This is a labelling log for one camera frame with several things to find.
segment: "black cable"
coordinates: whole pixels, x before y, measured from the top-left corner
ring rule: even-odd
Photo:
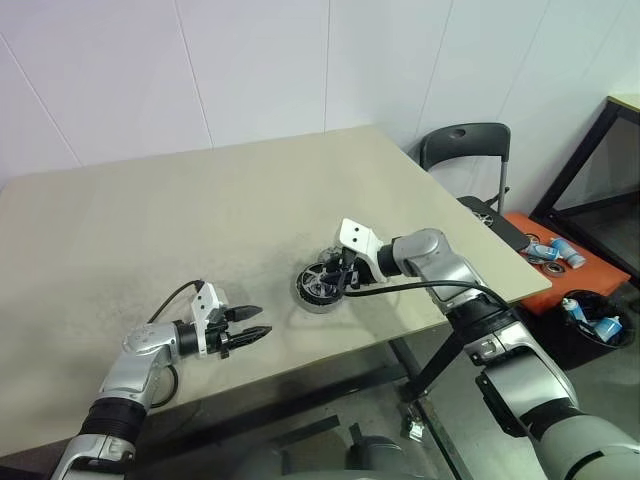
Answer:
[[[178,371],[176,370],[176,367],[174,367],[173,365],[169,365],[167,368],[169,369],[169,371],[171,372],[171,375],[173,376],[173,385],[171,386],[171,391],[169,392],[169,395],[167,395],[167,397],[164,398],[163,400],[160,400],[159,402],[156,402],[156,403],[152,403],[151,408],[164,407],[167,403],[173,400],[173,397],[175,397],[176,393],[178,392],[178,385],[180,383],[180,380],[178,379]]]
[[[372,290],[363,290],[361,292],[345,292],[344,295],[346,297],[368,297],[369,295],[379,295],[381,293],[389,293],[389,292],[400,292],[402,290],[411,290],[414,288],[427,288],[427,287],[466,287],[468,290],[476,289],[481,292],[487,294],[491,298],[493,298],[496,302],[500,304],[500,306],[509,310],[509,304],[504,301],[504,299],[498,295],[496,292],[491,290],[489,287],[485,287],[484,285],[478,285],[477,283],[471,282],[459,282],[457,280],[433,280],[429,282],[415,282],[415,283],[405,283],[404,285],[392,285],[390,287],[382,287],[382,288],[374,288]]]
[[[156,321],[156,319],[158,318],[158,316],[162,313],[162,311],[167,308],[167,305],[169,305],[169,303],[171,303],[171,300],[173,300],[174,298],[176,298],[176,295],[178,295],[181,291],[183,291],[184,289],[190,287],[191,285],[193,285],[196,289],[196,292],[199,291],[202,288],[202,285],[204,284],[204,282],[202,280],[191,280],[190,282],[185,283],[184,285],[182,285],[181,287],[178,287],[177,290],[175,290],[171,295],[169,295],[169,298],[167,298],[164,303],[162,305],[160,305],[160,308],[158,308],[158,310],[156,310],[156,313],[154,313],[151,318],[147,321],[147,323],[153,323]]]

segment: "orange box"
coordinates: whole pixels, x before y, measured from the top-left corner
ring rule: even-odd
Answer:
[[[522,213],[507,213],[505,218],[522,233],[533,233],[540,237],[542,244],[550,245],[551,238],[560,237],[557,233],[537,224]],[[544,313],[560,303],[562,297],[571,290],[591,290],[608,297],[631,277],[575,243],[569,242],[569,244],[586,258],[587,262],[584,266],[574,270],[563,260],[558,260],[558,263],[567,269],[564,276],[548,277],[553,283],[549,290],[520,301],[530,312],[536,315]]]

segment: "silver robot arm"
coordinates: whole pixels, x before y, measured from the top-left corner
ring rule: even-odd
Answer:
[[[201,281],[191,303],[193,321],[151,323],[133,330],[105,378],[80,433],[68,443],[52,480],[116,480],[124,478],[135,457],[135,443],[158,387],[160,372],[189,355],[200,357],[253,343],[271,330],[252,327],[232,335],[229,322],[249,318],[262,309],[228,308],[224,292]]]
[[[334,292],[336,297],[346,286],[386,282],[398,274],[425,282],[485,285],[435,229],[384,245],[371,229],[345,219],[337,242],[342,247],[338,278],[344,288]],[[325,268],[325,277],[335,279],[335,268],[334,261],[328,272]],[[637,478],[640,445],[606,420],[579,410],[571,382],[515,312],[468,286],[434,286],[427,291],[473,363],[485,367],[476,383],[493,416],[505,432],[529,437],[550,479]]]

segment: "black bin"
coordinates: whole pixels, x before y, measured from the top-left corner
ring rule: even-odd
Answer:
[[[562,304],[547,310],[542,316],[527,321],[536,341],[563,370],[584,365],[591,360],[626,347],[635,339],[635,328],[624,310],[607,297],[588,290],[573,290],[565,295],[576,300],[587,320],[620,317],[622,329],[608,343],[584,332]]]

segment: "spray can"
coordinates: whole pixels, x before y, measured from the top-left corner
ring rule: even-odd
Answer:
[[[576,322],[589,325],[589,321],[587,320],[587,317],[584,316],[584,312],[582,311],[582,308],[580,308],[580,304],[577,300],[574,300],[573,298],[563,298],[562,308],[564,308]]]
[[[557,248],[547,247],[546,245],[540,245],[538,243],[530,243],[527,248],[523,250],[524,253],[532,255],[534,257],[542,258],[549,262],[557,260],[560,256],[560,251]]]
[[[558,249],[560,256],[564,258],[564,261],[567,262],[571,268],[580,268],[587,261],[587,259],[576,252],[564,238],[552,238],[551,246]]]
[[[615,317],[604,317],[596,323],[593,329],[602,341],[606,343],[622,329],[622,325],[620,325],[620,317],[618,315]]]

